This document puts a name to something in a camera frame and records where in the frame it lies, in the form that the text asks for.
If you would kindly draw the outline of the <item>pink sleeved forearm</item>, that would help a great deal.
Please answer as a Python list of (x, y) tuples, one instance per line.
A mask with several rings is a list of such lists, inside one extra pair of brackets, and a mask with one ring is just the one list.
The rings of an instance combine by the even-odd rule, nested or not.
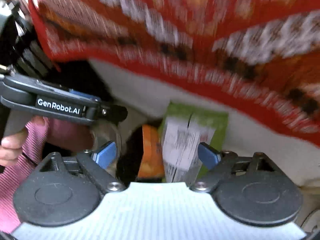
[(10, 233), (20, 224), (13, 206), (13, 196), (20, 184), (42, 159), (45, 143), (71, 152), (90, 149), (93, 135), (90, 128), (67, 121), (34, 116), (25, 126), (26, 142), (18, 162), (1, 173), (1, 231)]

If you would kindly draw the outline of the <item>person left hand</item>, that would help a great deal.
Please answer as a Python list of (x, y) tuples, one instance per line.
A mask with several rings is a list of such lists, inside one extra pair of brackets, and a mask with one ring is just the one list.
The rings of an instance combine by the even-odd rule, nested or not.
[(0, 165), (4, 167), (13, 166), (18, 162), (19, 156), (22, 154), (22, 146), (26, 142), (28, 131), (22, 129), (14, 135), (4, 137), (1, 140), (0, 148)]

